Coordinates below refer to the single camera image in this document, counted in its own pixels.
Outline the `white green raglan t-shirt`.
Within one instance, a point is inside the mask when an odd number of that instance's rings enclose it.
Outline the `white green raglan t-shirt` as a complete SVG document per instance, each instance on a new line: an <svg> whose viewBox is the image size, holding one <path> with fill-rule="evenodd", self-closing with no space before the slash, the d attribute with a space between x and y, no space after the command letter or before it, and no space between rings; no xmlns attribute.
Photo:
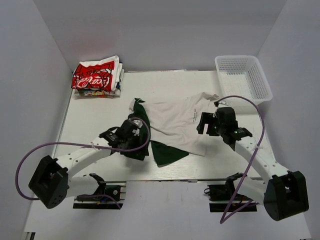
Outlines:
<svg viewBox="0 0 320 240"><path fill-rule="evenodd" d="M148 124L154 161L164 167L190 154L205 156L206 137L198 134L197 126L202 113L216 109L214 101L218 99L206 92L170 101L135 98L129 105L129 117Z"/></svg>

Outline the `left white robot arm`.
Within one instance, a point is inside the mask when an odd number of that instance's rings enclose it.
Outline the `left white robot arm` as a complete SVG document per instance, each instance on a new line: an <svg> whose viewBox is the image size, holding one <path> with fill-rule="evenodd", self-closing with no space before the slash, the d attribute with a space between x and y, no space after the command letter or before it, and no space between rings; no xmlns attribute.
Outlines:
<svg viewBox="0 0 320 240"><path fill-rule="evenodd" d="M143 150L151 137L147 123L138 117L126 119L120 127L111 127L99 134L90 144L77 144L78 150L63 156L43 157L28 184L32 192L52 209L64 199L106 199L118 202L106 192L107 183L96 173L77 174L99 160L115 153L134 153Z"/></svg>

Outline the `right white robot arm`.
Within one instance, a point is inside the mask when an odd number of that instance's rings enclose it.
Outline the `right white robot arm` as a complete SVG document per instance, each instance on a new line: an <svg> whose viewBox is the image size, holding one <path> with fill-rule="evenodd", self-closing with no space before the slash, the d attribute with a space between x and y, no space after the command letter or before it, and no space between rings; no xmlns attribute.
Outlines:
<svg viewBox="0 0 320 240"><path fill-rule="evenodd" d="M300 171L290 171L272 155L258 147L252 133L239 127L231 107L221 107L214 113L203 112L197 126L199 134L219 136L230 148L251 163L263 182L252 180L245 173L229 176L226 195L236 200L245 196L264 206L275 221L309 210L306 178Z"/></svg>

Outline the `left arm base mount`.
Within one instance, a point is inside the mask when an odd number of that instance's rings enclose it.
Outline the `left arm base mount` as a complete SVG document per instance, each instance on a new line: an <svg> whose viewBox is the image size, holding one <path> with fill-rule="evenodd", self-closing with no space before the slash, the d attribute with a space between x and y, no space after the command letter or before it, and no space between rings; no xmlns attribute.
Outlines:
<svg viewBox="0 0 320 240"><path fill-rule="evenodd" d="M124 182L102 183L92 194L93 197L76 197L73 209L83 210L120 210L126 197Z"/></svg>

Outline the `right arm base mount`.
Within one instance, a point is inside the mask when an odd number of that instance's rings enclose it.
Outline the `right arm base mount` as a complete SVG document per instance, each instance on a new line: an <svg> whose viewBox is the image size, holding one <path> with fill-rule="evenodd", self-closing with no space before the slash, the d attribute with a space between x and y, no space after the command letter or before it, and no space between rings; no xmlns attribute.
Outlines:
<svg viewBox="0 0 320 240"><path fill-rule="evenodd" d="M203 191L209 199L209 210L211 213L223 213L236 187L234 181L242 177L242 173L229 176L223 184L209 184ZM247 196L237 194L232 201L228 212L233 212L239 207L251 201Z"/></svg>

